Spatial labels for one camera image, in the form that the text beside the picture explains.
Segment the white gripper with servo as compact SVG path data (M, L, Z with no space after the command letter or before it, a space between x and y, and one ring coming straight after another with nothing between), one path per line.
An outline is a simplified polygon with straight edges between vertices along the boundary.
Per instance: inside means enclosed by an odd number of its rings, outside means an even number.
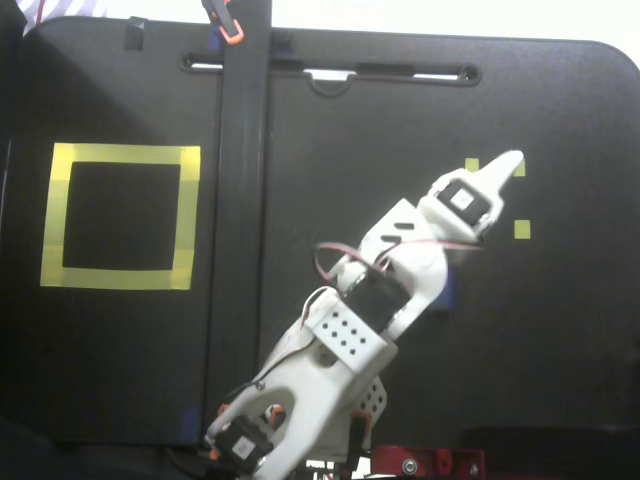
M523 160L522 151L507 151L474 175L445 174L419 200L418 211L439 240L481 243L502 213L503 187Z

